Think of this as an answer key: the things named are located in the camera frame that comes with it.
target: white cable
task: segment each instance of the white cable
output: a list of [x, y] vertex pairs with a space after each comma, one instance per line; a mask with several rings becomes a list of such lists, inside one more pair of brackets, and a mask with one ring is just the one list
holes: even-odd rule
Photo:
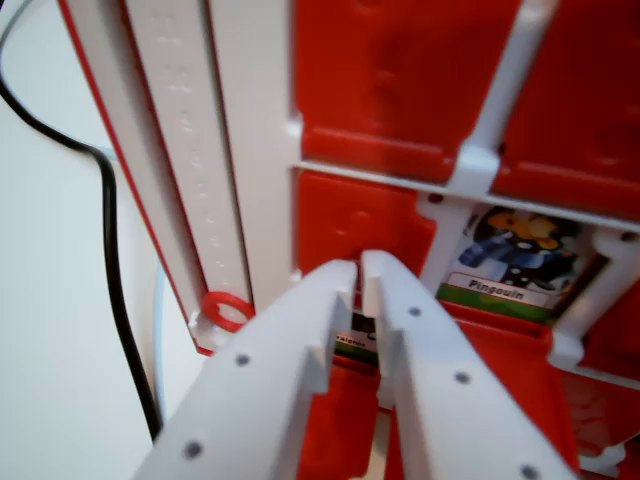
[[164, 372], [162, 361], [162, 329], [164, 315], [164, 283], [166, 276], [162, 264], [158, 262], [156, 285], [153, 291], [153, 390], [156, 397], [156, 408], [163, 423], [167, 420], [167, 403], [164, 396]]

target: screw hole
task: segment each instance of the screw hole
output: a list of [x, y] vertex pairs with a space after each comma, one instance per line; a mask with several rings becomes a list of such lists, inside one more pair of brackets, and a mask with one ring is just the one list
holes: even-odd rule
[[248, 364], [251, 361], [251, 358], [249, 358], [249, 355], [247, 355], [246, 353], [240, 353], [237, 357], [236, 357], [236, 364], [239, 367], [244, 367], [246, 364]]
[[623, 242], [633, 242], [637, 238], [638, 235], [633, 232], [624, 232], [622, 235], [620, 235], [620, 240], [622, 240]]
[[444, 197], [439, 193], [430, 193], [427, 199], [430, 203], [442, 203]]
[[462, 383], [463, 385], [466, 385], [471, 381], [471, 377], [467, 372], [456, 372], [454, 378], [456, 379], [456, 382]]
[[187, 460], [193, 460], [194, 458], [200, 456], [202, 453], [202, 445], [200, 442], [196, 442], [192, 440], [187, 443], [184, 447], [184, 456]]
[[540, 478], [538, 470], [531, 465], [523, 465], [520, 469], [520, 473], [522, 474], [522, 477], [526, 478], [527, 480], [537, 480]]

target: white plastic bar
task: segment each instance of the white plastic bar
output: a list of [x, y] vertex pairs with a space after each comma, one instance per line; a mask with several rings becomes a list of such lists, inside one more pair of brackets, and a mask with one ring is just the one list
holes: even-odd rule
[[420, 274], [420, 281], [433, 295], [446, 280], [445, 274], [458, 248], [457, 239], [467, 226], [474, 206], [474, 202], [454, 196], [445, 197], [440, 203], [430, 202], [424, 193], [418, 197], [418, 213], [437, 222], [436, 235]]
[[396, 187], [416, 190], [418, 192], [439, 193], [445, 197], [450, 195], [459, 197], [461, 199], [473, 200], [476, 202], [483, 202], [492, 205], [502, 205], [504, 207], [536, 212], [552, 217], [568, 218], [580, 223], [597, 225], [615, 230], [640, 233], [640, 223], [632, 222], [629, 220], [622, 220], [615, 217], [607, 217], [604, 215], [596, 215], [579, 210], [554, 207], [526, 200], [516, 200], [512, 198], [501, 197], [499, 195], [479, 194], [477, 191], [453, 192], [447, 186], [420, 182], [417, 180], [409, 180], [406, 178], [393, 177], [379, 173], [371, 173], [364, 170], [356, 170], [353, 168], [335, 167], [333, 165], [328, 165], [312, 160], [305, 160], [304, 162], [300, 161], [296, 166], [300, 169], [330, 173], [332, 175], [341, 175], [349, 178], [357, 178], [369, 182], [380, 183], [383, 185], [393, 185]]
[[560, 317], [555, 332], [582, 338], [640, 277], [640, 242], [625, 242], [622, 233], [608, 229], [595, 232], [593, 246], [609, 262]]
[[467, 143], [496, 150], [558, 0], [523, 0]]
[[293, 175], [288, 0], [210, 0], [213, 37], [257, 311], [292, 283]]
[[497, 149], [505, 126], [557, 3], [522, 0], [476, 125], [460, 147], [447, 184], [452, 193], [485, 195], [491, 189], [500, 168]]
[[562, 370], [640, 390], [637, 380], [578, 366], [585, 353], [582, 337], [640, 278], [640, 242], [624, 241], [622, 233], [605, 228], [594, 233], [595, 250], [609, 261], [553, 327], [548, 360]]
[[67, 23], [80, 40], [76, 50], [88, 62], [90, 72], [85, 73], [95, 81], [105, 121], [113, 127], [111, 141], [122, 149], [176, 296], [190, 317], [199, 311], [204, 295], [202, 273], [155, 120], [145, 103], [122, 12], [117, 3], [101, 0], [64, 0], [63, 11], [65, 5], [71, 17]]
[[208, 360], [136, 478], [295, 478], [312, 396], [328, 391], [336, 333], [351, 324], [356, 274], [355, 263], [329, 262], [240, 330]]
[[577, 478], [399, 260], [366, 251], [361, 265], [407, 479]]
[[[206, 5], [129, 0], [127, 9], [207, 288], [250, 302]], [[231, 307], [221, 314], [244, 320]]]

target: red plastic compartment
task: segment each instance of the red plastic compartment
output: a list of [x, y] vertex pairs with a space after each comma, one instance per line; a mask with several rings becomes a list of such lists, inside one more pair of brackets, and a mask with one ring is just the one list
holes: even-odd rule
[[373, 369], [363, 373], [333, 366], [329, 393], [313, 398], [298, 479], [345, 480], [366, 473], [379, 382]]
[[505, 133], [498, 194], [640, 218], [640, 3], [563, 0]]
[[445, 182], [519, 3], [296, 1], [304, 154]]
[[360, 260], [367, 249], [395, 255], [419, 275], [436, 223], [416, 212], [416, 193], [378, 183], [306, 171], [298, 179], [298, 267]]
[[[561, 374], [546, 359], [549, 339], [534, 339], [464, 320], [458, 322], [476, 351], [516, 402], [577, 471], [578, 455]], [[395, 415], [391, 428], [385, 480], [404, 478]]]
[[562, 372], [578, 451], [597, 456], [640, 432], [640, 391]]
[[640, 281], [589, 330], [581, 365], [640, 380]]

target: white surface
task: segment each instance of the white surface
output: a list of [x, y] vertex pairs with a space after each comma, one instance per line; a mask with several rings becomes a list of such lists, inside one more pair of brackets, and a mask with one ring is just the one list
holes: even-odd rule
[[[243, 327], [208, 360], [136, 478], [295, 478], [312, 396], [328, 391], [336, 333], [351, 324], [356, 275], [354, 262], [326, 263]], [[195, 458], [184, 453], [191, 442]]]
[[386, 252], [366, 251], [360, 263], [406, 478], [512, 480], [530, 466], [535, 478], [575, 479], [424, 285]]
[[156, 238], [165, 271], [177, 289], [185, 316], [200, 308], [206, 287], [155, 119], [148, 109], [121, 20], [119, 5], [69, 0], [70, 13], [110, 123]]
[[[134, 0], [127, 9], [207, 290], [251, 303], [206, 5]], [[220, 314], [247, 320], [227, 305]], [[216, 350], [210, 335], [193, 336]]]
[[[0, 28], [19, 3], [5, 2]], [[108, 145], [55, 1], [29, 8], [3, 64], [43, 120]], [[0, 478], [128, 478], [150, 441], [111, 316], [98, 169], [1, 100], [0, 125]], [[125, 298], [150, 375], [156, 255], [117, 166], [116, 177]], [[173, 411], [204, 357], [170, 288], [164, 308]]]
[[210, 0], [213, 37], [256, 311], [291, 286], [295, 174], [288, 0]]

